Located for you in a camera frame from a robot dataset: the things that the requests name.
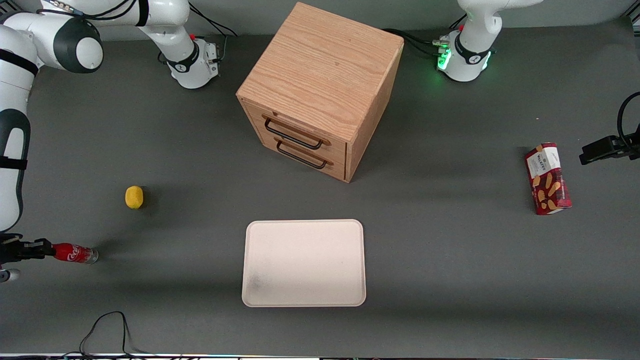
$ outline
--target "black metal handle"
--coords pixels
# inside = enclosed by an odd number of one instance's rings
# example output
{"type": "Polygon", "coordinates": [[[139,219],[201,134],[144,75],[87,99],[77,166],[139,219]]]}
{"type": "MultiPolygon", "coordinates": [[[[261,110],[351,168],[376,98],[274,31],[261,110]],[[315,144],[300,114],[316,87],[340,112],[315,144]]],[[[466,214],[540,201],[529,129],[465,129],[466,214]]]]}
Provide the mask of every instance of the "black metal handle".
{"type": "Polygon", "coordinates": [[[278,149],[278,152],[280,152],[281,154],[284,154],[284,155],[286,155],[286,156],[288,156],[288,157],[290,157],[290,158],[292,158],[292,159],[294,159],[294,160],[298,160],[298,161],[300,161],[301,163],[303,163],[303,164],[305,164],[305,165],[309,165],[309,166],[310,166],[310,167],[312,167],[312,168],[316,168],[316,169],[318,169],[318,170],[322,170],[322,169],[324,169],[324,167],[325,167],[325,166],[326,166],[326,164],[327,164],[327,161],[326,161],[326,160],[324,160],[324,161],[322,162],[322,165],[316,165],[316,164],[312,163],[311,161],[304,160],[303,158],[301,158],[301,157],[299,157],[299,156],[296,156],[296,155],[294,155],[294,154],[291,154],[289,151],[282,150],[282,149],[280,148],[280,146],[281,146],[281,145],[282,145],[282,142],[281,142],[281,141],[278,141],[278,145],[276,145],[276,149],[278,149]]]}
{"type": "Polygon", "coordinates": [[[267,119],[267,121],[264,122],[264,127],[266,127],[267,130],[269,132],[271,132],[271,133],[274,133],[276,135],[280,135],[280,136],[282,136],[283,138],[285,138],[285,139],[287,139],[289,141],[292,141],[292,142],[294,142],[294,143],[296,143],[296,144],[298,144],[300,146],[306,147],[307,149],[318,150],[318,149],[320,149],[320,146],[322,146],[322,140],[318,140],[318,144],[317,145],[311,145],[311,144],[306,143],[304,141],[298,140],[298,139],[296,139],[296,138],[294,138],[292,136],[289,136],[289,135],[287,135],[287,134],[285,134],[285,133],[283,133],[281,131],[273,129],[273,128],[269,127],[269,124],[271,123],[271,119],[269,119],[268,117],[265,117],[265,119],[267,119]]]}

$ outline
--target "lemon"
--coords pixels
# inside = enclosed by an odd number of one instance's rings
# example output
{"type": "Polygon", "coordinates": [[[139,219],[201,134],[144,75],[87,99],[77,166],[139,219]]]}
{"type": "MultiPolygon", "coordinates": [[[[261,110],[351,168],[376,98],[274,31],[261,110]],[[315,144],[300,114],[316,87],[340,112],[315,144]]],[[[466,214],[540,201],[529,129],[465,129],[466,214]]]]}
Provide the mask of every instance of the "lemon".
{"type": "Polygon", "coordinates": [[[142,188],[139,186],[132,186],[127,189],[124,195],[124,202],[127,203],[131,209],[140,209],[144,196],[142,195],[142,188]]]}

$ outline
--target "green led light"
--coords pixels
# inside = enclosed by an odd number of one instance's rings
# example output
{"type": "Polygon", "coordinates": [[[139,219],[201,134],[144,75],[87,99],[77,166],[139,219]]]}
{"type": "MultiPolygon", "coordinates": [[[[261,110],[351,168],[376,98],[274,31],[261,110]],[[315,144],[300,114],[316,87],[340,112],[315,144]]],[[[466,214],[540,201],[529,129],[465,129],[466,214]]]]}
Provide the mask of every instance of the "green led light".
{"type": "Polygon", "coordinates": [[[450,59],[451,59],[451,50],[447,49],[447,51],[444,54],[440,55],[440,59],[438,59],[438,68],[440,68],[440,70],[446,69],[450,59]]]}
{"type": "Polygon", "coordinates": [[[484,65],[482,65],[482,69],[486,69],[486,66],[489,65],[489,58],[491,57],[491,51],[486,55],[486,60],[484,61],[484,65]]]}

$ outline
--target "white tray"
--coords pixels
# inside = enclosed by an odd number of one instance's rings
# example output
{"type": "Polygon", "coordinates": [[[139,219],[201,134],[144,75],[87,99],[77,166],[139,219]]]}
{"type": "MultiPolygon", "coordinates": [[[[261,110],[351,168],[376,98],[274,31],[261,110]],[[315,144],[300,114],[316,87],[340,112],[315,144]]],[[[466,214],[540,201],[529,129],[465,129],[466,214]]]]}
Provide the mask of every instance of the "white tray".
{"type": "Polygon", "coordinates": [[[245,305],[359,306],[366,296],[359,221],[256,221],[246,228],[245,305]]]}

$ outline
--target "wooden cabinet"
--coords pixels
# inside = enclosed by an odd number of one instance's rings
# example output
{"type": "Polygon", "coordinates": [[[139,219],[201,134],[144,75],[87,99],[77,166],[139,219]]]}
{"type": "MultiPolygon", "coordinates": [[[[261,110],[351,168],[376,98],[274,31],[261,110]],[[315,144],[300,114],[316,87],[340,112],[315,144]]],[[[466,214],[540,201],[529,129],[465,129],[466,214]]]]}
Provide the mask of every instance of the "wooden cabinet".
{"type": "Polygon", "coordinates": [[[403,44],[298,3],[236,95],[265,147],[349,182],[387,107],[403,44]]]}

